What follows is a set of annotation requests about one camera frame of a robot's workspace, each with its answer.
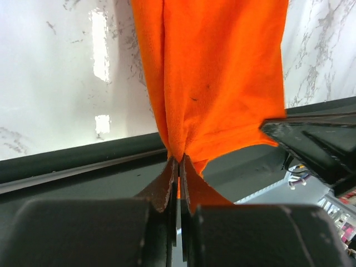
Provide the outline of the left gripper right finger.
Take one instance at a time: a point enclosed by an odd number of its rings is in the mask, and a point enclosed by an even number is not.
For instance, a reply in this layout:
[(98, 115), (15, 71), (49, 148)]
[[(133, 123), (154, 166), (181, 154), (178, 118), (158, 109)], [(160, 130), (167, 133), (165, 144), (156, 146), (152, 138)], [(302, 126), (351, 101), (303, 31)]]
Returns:
[(351, 266), (315, 205), (237, 205), (180, 162), (181, 237), (188, 266)]

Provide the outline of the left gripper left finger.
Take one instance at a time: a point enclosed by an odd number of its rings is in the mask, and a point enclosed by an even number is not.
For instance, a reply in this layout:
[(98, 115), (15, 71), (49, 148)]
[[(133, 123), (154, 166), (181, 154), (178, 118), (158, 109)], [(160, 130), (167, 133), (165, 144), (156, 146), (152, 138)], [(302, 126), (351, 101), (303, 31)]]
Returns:
[(109, 200), (32, 200), (1, 245), (2, 266), (171, 266), (178, 163), (137, 195)]

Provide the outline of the orange t shirt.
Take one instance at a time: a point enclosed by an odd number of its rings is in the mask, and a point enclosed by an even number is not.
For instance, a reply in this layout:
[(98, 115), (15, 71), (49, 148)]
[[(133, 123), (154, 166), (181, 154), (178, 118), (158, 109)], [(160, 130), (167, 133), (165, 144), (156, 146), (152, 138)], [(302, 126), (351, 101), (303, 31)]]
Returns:
[(132, 1), (145, 80), (168, 155), (197, 173), (225, 154), (274, 146), (285, 118), (287, 1)]

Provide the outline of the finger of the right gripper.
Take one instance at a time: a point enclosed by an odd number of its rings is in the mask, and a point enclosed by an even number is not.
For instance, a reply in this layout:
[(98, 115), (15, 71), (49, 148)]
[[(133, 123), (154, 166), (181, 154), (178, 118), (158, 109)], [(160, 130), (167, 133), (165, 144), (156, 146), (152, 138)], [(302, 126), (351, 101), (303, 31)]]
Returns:
[(355, 112), (266, 120), (260, 129), (335, 196), (355, 190)]

